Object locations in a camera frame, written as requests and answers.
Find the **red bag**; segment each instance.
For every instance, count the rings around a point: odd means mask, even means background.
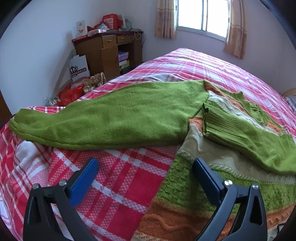
[[[67,85],[66,88],[59,93],[59,98],[61,102],[58,103],[59,106],[67,106],[68,104],[78,100],[83,96],[84,84],[71,89],[71,84]]]
[[[94,30],[94,28],[92,28],[92,27],[90,27],[90,26],[87,26],[87,31],[89,32],[89,31],[92,31],[92,30]]]

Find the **metal screw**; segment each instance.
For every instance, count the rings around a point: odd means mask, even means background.
[[[34,185],[32,186],[32,188],[33,188],[34,190],[36,190],[37,188],[39,188],[39,184],[38,184],[38,183],[34,184]]]
[[[252,185],[252,188],[259,189],[259,186],[258,186],[258,184],[255,183],[255,184]]]
[[[230,187],[233,184],[233,182],[231,180],[226,180],[226,181],[224,181],[224,184],[226,186]]]
[[[65,186],[67,184],[67,181],[66,180],[61,180],[61,181],[59,181],[59,185],[60,186]]]

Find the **purple box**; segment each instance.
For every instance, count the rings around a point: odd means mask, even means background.
[[[119,62],[128,59],[128,52],[119,52],[118,58],[119,58]]]

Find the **knitted sweater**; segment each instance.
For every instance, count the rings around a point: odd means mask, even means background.
[[[224,180],[240,186],[259,184],[269,237],[295,206],[295,175],[273,173],[283,167],[281,160],[275,161],[273,155],[278,144],[288,143],[287,148],[278,149],[279,156],[285,158],[286,153],[285,164],[289,161],[294,164],[295,144],[290,136],[258,106],[241,99],[242,93],[227,93],[209,83],[205,87],[209,98],[203,110],[189,120],[188,135],[132,241],[194,240],[202,231],[215,207],[207,200],[192,172],[193,161],[199,157]],[[261,139],[263,136],[272,137],[277,144]],[[238,208],[234,206],[219,240],[229,233]]]
[[[291,135],[258,105],[207,81],[141,83],[74,102],[49,115],[20,110],[9,128],[22,139],[73,150],[181,144],[201,110],[205,137],[276,173],[296,173]]]

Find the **desk drawer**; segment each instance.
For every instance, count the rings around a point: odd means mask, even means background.
[[[116,35],[102,36],[103,48],[109,48],[116,45]]]
[[[126,42],[132,42],[134,39],[134,35],[121,35],[117,36],[117,43],[126,43]]]

